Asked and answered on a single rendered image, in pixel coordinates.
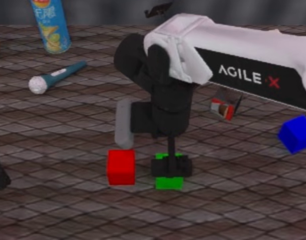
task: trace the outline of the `tiled floor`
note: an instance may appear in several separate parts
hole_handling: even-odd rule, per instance
[[[0,240],[306,240],[306,150],[290,156],[276,139],[300,112],[255,97],[229,123],[208,111],[216,87],[196,92],[178,140],[195,164],[183,191],[154,189],[149,161],[165,141],[147,135],[135,140],[136,185],[107,186],[116,101],[147,97],[112,55],[149,29],[71,27],[72,48],[51,56],[35,27],[0,26],[0,160],[13,180],[0,192]],[[89,66],[46,94],[28,90],[32,76],[79,60]]]

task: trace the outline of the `green cube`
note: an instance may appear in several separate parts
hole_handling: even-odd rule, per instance
[[[155,155],[156,159],[163,160],[164,157],[167,157],[167,153],[157,153]],[[176,177],[157,177],[155,180],[156,189],[159,190],[181,190],[183,188],[184,178],[180,176]]]

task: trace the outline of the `blue chip can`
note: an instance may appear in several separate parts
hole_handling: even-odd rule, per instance
[[[61,0],[31,0],[47,52],[61,54],[71,45]]]

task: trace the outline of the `cube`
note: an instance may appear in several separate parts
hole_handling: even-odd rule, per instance
[[[111,186],[135,184],[135,151],[109,150],[106,168],[108,183]]]
[[[155,155],[156,159],[163,160],[164,157],[167,157],[167,153],[157,153]],[[184,178],[183,177],[157,177],[155,179],[155,187],[157,190],[181,190],[183,188]]]
[[[302,115],[285,122],[278,133],[278,138],[291,154],[305,149],[306,117]]]

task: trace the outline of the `blue cube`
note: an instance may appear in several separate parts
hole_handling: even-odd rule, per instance
[[[306,117],[302,115],[285,122],[278,138],[291,154],[306,148]]]

